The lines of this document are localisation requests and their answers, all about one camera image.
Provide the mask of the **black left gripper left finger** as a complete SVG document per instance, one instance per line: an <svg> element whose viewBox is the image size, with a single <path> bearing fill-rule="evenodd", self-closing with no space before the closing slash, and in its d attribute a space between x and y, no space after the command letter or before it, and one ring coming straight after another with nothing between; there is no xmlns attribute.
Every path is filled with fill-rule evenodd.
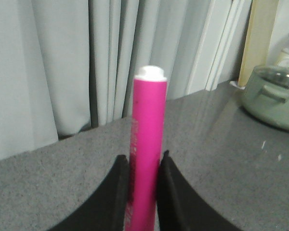
<svg viewBox="0 0 289 231"><path fill-rule="evenodd" d="M51 231L122 231L128 198L129 163L117 155L94 193Z"/></svg>

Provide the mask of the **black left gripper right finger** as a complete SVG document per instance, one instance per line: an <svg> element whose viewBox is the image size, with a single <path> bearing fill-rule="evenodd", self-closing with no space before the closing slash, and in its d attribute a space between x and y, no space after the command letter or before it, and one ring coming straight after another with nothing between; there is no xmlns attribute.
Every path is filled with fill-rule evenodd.
<svg viewBox="0 0 289 231"><path fill-rule="evenodd" d="M157 209L161 231L238 231L203 200L166 150L158 169Z"/></svg>

